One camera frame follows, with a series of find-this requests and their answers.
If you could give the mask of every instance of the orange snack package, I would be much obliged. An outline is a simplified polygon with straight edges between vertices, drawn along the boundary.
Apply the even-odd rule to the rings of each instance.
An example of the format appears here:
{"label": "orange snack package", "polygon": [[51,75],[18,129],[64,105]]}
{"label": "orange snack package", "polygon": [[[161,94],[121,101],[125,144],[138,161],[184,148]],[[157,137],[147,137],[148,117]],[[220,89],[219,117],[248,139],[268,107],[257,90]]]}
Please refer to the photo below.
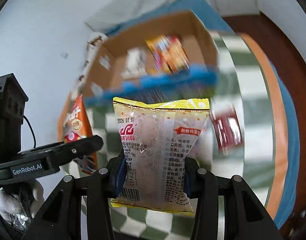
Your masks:
{"label": "orange snack package", "polygon": [[[64,142],[72,142],[92,136],[92,129],[87,117],[83,100],[77,96],[71,109],[71,114],[64,125]],[[82,171],[91,175],[98,170],[96,153],[84,156],[83,159],[75,158],[74,161],[82,168]]]}
{"label": "orange snack package", "polygon": [[155,58],[156,73],[175,74],[188,68],[189,60],[177,35],[159,35],[145,42]]}

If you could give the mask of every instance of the red snack package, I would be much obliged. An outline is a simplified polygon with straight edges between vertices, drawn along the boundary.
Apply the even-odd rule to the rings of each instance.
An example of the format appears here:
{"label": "red snack package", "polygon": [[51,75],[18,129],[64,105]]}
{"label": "red snack package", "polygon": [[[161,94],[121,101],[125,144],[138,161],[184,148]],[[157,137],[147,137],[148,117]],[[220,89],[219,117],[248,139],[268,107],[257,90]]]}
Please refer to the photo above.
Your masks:
{"label": "red snack package", "polygon": [[230,149],[243,143],[235,108],[231,105],[227,112],[221,114],[215,114],[212,111],[210,116],[219,146],[219,154],[221,157],[227,156]]}
{"label": "red snack package", "polygon": [[[73,142],[92,136],[92,129],[87,117],[83,100],[77,96],[64,125],[64,142]],[[98,170],[96,153],[84,156],[83,159],[75,158],[74,161],[82,168],[83,172],[91,175]]]}

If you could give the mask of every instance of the screw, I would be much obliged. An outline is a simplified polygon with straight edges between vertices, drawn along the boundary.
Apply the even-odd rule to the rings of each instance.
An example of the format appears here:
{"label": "screw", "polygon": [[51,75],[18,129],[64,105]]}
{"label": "screw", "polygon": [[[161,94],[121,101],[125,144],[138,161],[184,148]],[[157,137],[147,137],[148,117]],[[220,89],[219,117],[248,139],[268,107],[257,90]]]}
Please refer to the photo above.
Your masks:
{"label": "screw", "polygon": [[72,176],[66,175],[63,179],[65,182],[70,182],[72,180]]}
{"label": "screw", "polygon": [[242,177],[239,176],[239,175],[235,175],[235,176],[233,177],[233,179],[234,179],[236,182],[241,182],[241,181],[242,181]]}
{"label": "screw", "polygon": [[199,174],[206,174],[206,169],[203,169],[203,168],[199,168],[198,170],[197,170],[197,172],[199,173]]}
{"label": "screw", "polygon": [[108,173],[108,169],[107,169],[107,168],[100,168],[100,169],[99,169],[99,174],[104,175],[104,174],[106,174],[106,173]]}

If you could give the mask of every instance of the barcode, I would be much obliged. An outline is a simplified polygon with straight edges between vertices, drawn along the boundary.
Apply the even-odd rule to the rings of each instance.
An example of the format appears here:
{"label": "barcode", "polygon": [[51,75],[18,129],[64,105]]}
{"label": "barcode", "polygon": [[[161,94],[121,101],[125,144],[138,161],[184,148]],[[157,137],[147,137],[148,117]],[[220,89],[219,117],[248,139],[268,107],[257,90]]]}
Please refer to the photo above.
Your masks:
{"label": "barcode", "polygon": [[140,201],[139,190],[136,188],[123,188],[118,197],[131,201]]}

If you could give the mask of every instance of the red logo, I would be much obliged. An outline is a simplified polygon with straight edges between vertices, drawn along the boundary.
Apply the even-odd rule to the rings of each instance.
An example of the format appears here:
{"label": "red logo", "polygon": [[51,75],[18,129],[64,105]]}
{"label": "red logo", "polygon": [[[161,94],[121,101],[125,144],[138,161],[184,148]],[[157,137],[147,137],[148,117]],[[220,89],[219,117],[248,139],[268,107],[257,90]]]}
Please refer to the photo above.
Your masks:
{"label": "red logo", "polygon": [[177,132],[177,134],[190,134],[199,136],[201,133],[201,130],[195,129],[195,128],[185,128],[185,127],[179,127],[178,129],[175,129],[174,131]]}
{"label": "red logo", "polygon": [[80,136],[75,132],[70,132],[66,136],[64,136],[64,142],[74,142],[80,140]]}
{"label": "red logo", "polygon": [[120,134],[121,135],[131,135],[134,133],[134,127],[132,123],[129,123],[124,128],[121,128]]}

